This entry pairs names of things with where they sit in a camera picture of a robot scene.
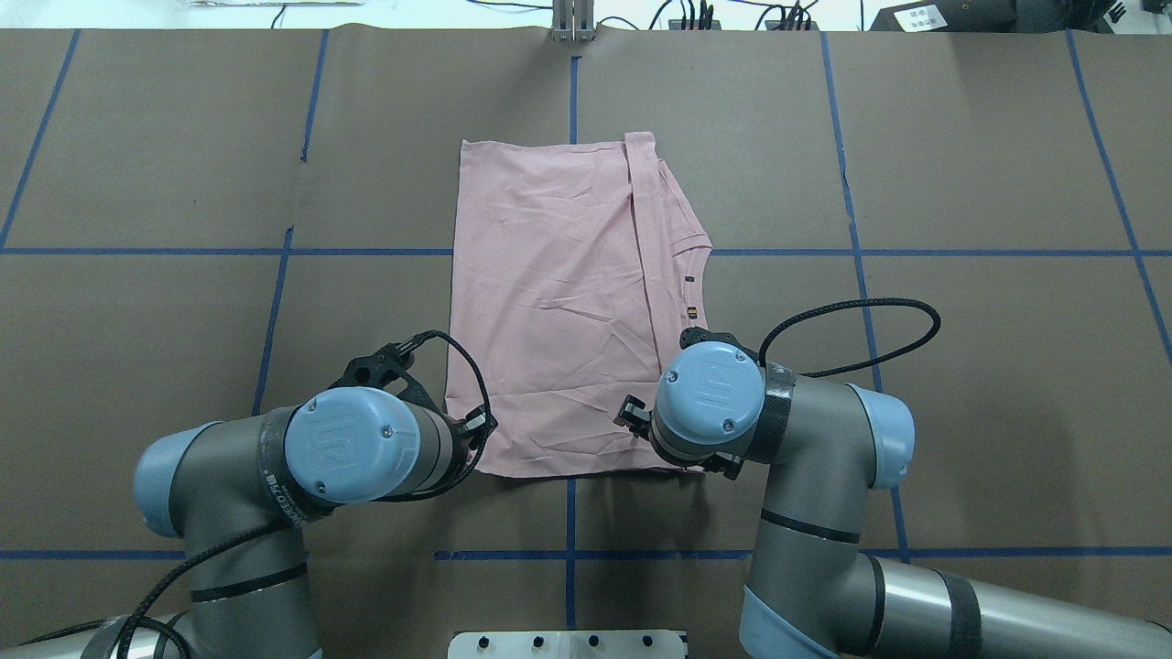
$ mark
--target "white mounting plate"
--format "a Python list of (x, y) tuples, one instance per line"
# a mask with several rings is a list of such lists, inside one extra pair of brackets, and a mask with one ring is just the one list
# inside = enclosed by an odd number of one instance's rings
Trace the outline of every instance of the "white mounting plate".
[[(481, 647), (482, 638), (488, 647)], [(448, 659), (687, 659), (687, 638), (670, 630), (463, 632), (448, 645)]]

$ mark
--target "black device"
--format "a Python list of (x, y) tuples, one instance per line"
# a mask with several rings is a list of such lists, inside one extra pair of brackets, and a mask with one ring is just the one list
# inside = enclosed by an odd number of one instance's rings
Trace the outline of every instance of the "black device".
[(934, 0), (879, 11), (870, 32), (1014, 32), (1016, 0)]

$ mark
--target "black tape band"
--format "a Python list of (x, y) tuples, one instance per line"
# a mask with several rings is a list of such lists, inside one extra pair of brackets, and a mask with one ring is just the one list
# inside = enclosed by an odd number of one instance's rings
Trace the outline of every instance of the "black tape band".
[(965, 577), (933, 570), (945, 580), (952, 604), (952, 630), (945, 659), (976, 659), (981, 654), (981, 605), (973, 584)]
[(809, 522), (792, 519), (784, 515), (778, 515), (772, 510), (765, 510), (764, 508), (761, 509), (761, 518), (770, 524), (785, 526), (786, 529), (798, 531), (799, 534), (805, 534), (808, 536), (818, 536), (819, 538), (825, 538), (827, 541), (859, 544), (859, 534), (839, 531), (838, 529), (830, 529), (826, 526), (819, 526), (818, 524), (810, 524)]
[(883, 618), (887, 613), (887, 583), (883, 578), (883, 565), (874, 556), (867, 556), (871, 562), (871, 570), (875, 573), (875, 612), (871, 618), (871, 633), (867, 634), (867, 643), (863, 646), (861, 657), (868, 657), (875, 651), (879, 643), (879, 632), (883, 631)]
[(118, 616), (102, 623), (102, 626), (89, 637), (89, 643), (81, 651), (79, 659), (108, 659), (118, 645), (118, 632), (129, 616)]
[[(182, 618), (184, 614), (186, 614), (186, 611), (182, 611), (179, 613), (176, 613), (175, 616), (171, 616), (171, 619), (166, 621), (166, 626), (173, 630), (175, 624), (178, 623), (179, 618)], [(155, 654), (151, 655), (151, 659), (166, 659), (168, 643), (170, 641), (165, 636), (158, 634), (158, 641), (155, 644)]]
[(285, 582), (292, 582), (298, 577), (304, 577), (308, 571), (309, 569), (306, 564), (301, 563), (300, 565), (295, 565), (288, 570), (281, 570), (280, 572), (273, 572), (272, 575), (257, 577), (255, 579), (248, 579), (246, 582), (213, 589), (193, 590), (191, 591), (191, 602), (199, 603), (211, 602), (213, 599), (226, 599), (229, 597), (239, 597), (260, 589), (267, 589), (284, 584)]
[(792, 371), (776, 364), (765, 366), (765, 402), (752, 432), (752, 442), (745, 460), (772, 464), (790, 423), (790, 405), (793, 401), (793, 385), (797, 376)]
[(312, 497), (301, 489), (285, 462), (285, 433), (295, 410), (279, 408), (260, 422), (257, 441), (257, 466), (273, 510), (285, 516), (289, 524), (301, 528), (333, 512), (328, 502)]

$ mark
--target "metal bracket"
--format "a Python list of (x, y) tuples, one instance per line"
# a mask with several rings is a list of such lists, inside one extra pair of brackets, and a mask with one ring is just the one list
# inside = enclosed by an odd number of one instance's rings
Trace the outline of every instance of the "metal bracket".
[(687, 659), (688, 634), (674, 630), (463, 632), (448, 659)]
[(594, 0), (553, 0), (554, 41), (594, 41)]

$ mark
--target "blue tape line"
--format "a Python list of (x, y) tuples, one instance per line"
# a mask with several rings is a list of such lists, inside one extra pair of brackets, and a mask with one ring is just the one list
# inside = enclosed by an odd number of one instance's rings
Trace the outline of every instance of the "blue tape line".
[(275, 257), (275, 247), (5, 247), (5, 254), (26, 256), (150, 256), (150, 257)]
[(0, 561), (183, 561), (182, 551), (0, 550)]
[(285, 230), (285, 245), (281, 247), (281, 263), (277, 267), (277, 285), (273, 286), (273, 304), (268, 307), (268, 328), (265, 331), (265, 349), (260, 353), (260, 373), (257, 375), (257, 393), (252, 398), (252, 415), (260, 414), (260, 402), (265, 398), (265, 385), (268, 382), (268, 361), (273, 355), (273, 331), (277, 328), (277, 314), (281, 308), (281, 294), (285, 292), (285, 272), (289, 265), (289, 247), (293, 244), (293, 227)]
[(295, 257), (450, 257), (451, 247), (298, 247)]
[(912, 556), (907, 543), (907, 525), (904, 523), (904, 501), (899, 494), (899, 485), (891, 489), (891, 510), (895, 517), (895, 544), (899, 546), (899, 559), (902, 563), (911, 563)]
[(1172, 546), (1007, 546), (914, 549), (914, 558), (1082, 558), (1172, 556)]
[(578, 60), (581, 55), (570, 57), (570, 143), (578, 143)]
[(566, 629), (578, 629), (577, 553), (578, 480), (566, 478)]
[[(581, 55), (570, 57), (570, 143), (578, 143), (578, 63)], [(578, 480), (566, 478), (566, 629), (578, 629), (577, 557), (578, 550)]]
[[(846, 178), (846, 148), (843, 144), (843, 125), (838, 114), (838, 96), (834, 94), (834, 70), (830, 60), (830, 40), (827, 39), (825, 32), (819, 33), (819, 36), (822, 38), (822, 63), (826, 69), (826, 94), (830, 97), (830, 120), (834, 125), (834, 147), (838, 151), (838, 171), (839, 178), (843, 183), (843, 202), (846, 204), (846, 216), (850, 220), (851, 251), (854, 257), (854, 278), (859, 287), (859, 298), (866, 299), (870, 295), (867, 295), (866, 273), (863, 270), (863, 244), (859, 240), (859, 227), (854, 219), (854, 196), (851, 193), (851, 185)], [(871, 310), (868, 307), (863, 307), (863, 327), (867, 335), (867, 354), (871, 355), (871, 359), (875, 359), (879, 355), (879, 351), (875, 347), (874, 322), (871, 319)], [(883, 373), (879, 371), (878, 365), (871, 367), (871, 378), (874, 380), (875, 390), (883, 393)], [(892, 488), (891, 490), (891, 508), (894, 514), (895, 538), (899, 542), (900, 561), (904, 563), (911, 563), (911, 557), (907, 553), (907, 528), (904, 524), (904, 507), (899, 498), (899, 488)]]
[(1147, 277), (1147, 267), (1144, 258), (1139, 253), (1139, 242), (1136, 239), (1136, 231), (1131, 226), (1131, 218), (1127, 216), (1127, 208), (1123, 203), (1123, 193), (1119, 191), (1119, 183), (1115, 178), (1115, 169), (1111, 168), (1111, 158), (1106, 155), (1106, 147), (1103, 144), (1103, 136), (1099, 134), (1098, 122), (1095, 121), (1095, 109), (1091, 108), (1091, 97), (1086, 94), (1086, 82), (1083, 80), (1083, 67), (1078, 62), (1078, 48), (1075, 46), (1074, 30), (1067, 30), (1067, 46), (1070, 49), (1070, 62), (1075, 67), (1075, 80), (1078, 82), (1078, 94), (1083, 97), (1083, 108), (1086, 110), (1086, 122), (1091, 127), (1091, 136), (1095, 137), (1095, 147), (1099, 151), (1103, 161), (1103, 170), (1106, 172), (1106, 181), (1111, 185), (1111, 195), (1115, 197), (1115, 205), (1119, 210), (1119, 219), (1123, 222), (1123, 231), (1127, 235), (1127, 244), (1131, 245), (1132, 256), (1136, 259), (1136, 270), (1139, 271), (1139, 279), (1144, 283), (1144, 293), (1147, 295), (1147, 305), (1152, 310), (1156, 320), (1156, 328), (1160, 333), (1160, 341), (1164, 342), (1164, 355), (1172, 365), (1172, 339), (1168, 338), (1167, 326), (1164, 324), (1164, 314), (1160, 313), (1160, 305), (1156, 300), (1156, 292), (1152, 290), (1152, 281)]
[(313, 136), (313, 117), (318, 111), (318, 91), (321, 89), (321, 70), (326, 67), (326, 45), (329, 43), (329, 30), (321, 30), (321, 43), (318, 46), (318, 69), (313, 73), (313, 91), (309, 93), (309, 111), (305, 115), (305, 141), (301, 143), (301, 162), (309, 159), (309, 137)]
[(865, 257), (1130, 257), (1129, 250), (861, 250)]
[(73, 38), (69, 39), (69, 48), (66, 50), (66, 59), (61, 62), (61, 70), (57, 72), (57, 81), (53, 86), (53, 93), (49, 95), (49, 102), (45, 107), (45, 114), (41, 115), (41, 125), (36, 128), (36, 136), (33, 137), (33, 147), (28, 150), (28, 158), (25, 159), (25, 169), (20, 172), (20, 181), (16, 183), (16, 191), (13, 192), (12, 203), (8, 204), (8, 215), (5, 217), (4, 227), (0, 229), (0, 247), (4, 247), (8, 242), (8, 233), (12, 231), (12, 223), (16, 219), (16, 211), (20, 209), (20, 198), (25, 195), (25, 185), (28, 184), (28, 175), (33, 172), (33, 163), (36, 162), (36, 152), (41, 149), (41, 140), (45, 138), (45, 131), (49, 128), (49, 120), (53, 118), (53, 108), (57, 104), (57, 96), (61, 95), (61, 87), (66, 82), (66, 74), (69, 73), (69, 62), (73, 61), (73, 54), (77, 49), (77, 40), (81, 38), (81, 30), (75, 29)]
[(566, 552), (557, 551), (437, 551), (436, 561), (565, 561)]
[(578, 551), (579, 561), (744, 561), (750, 549), (709, 549), (679, 551)]
[[(1131, 250), (884, 250), (863, 249), (864, 257), (912, 258), (1132, 258)], [(1172, 250), (1139, 250), (1145, 258), (1168, 258)], [(279, 247), (2, 247), (0, 254), (14, 256), (246, 256), (278, 257)], [(450, 257), (451, 247), (293, 247), (294, 257)], [(713, 250), (714, 257), (853, 257), (854, 250), (796, 247), (796, 249), (728, 249)]]
[[(864, 549), (877, 558), (895, 559), (898, 549)], [(912, 558), (1150, 558), (1172, 556), (1167, 546), (1003, 546), (912, 549)], [(696, 551), (578, 551), (578, 561), (744, 561), (748, 549)], [(182, 561), (182, 551), (151, 550), (0, 550), (0, 561)], [(564, 561), (564, 551), (437, 551), (435, 559), (454, 561)]]
[(836, 249), (819, 249), (819, 247), (797, 247), (797, 249), (729, 249), (729, 250), (713, 250), (711, 254), (714, 257), (849, 257), (854, 253), (853, 250), (836, 250)]

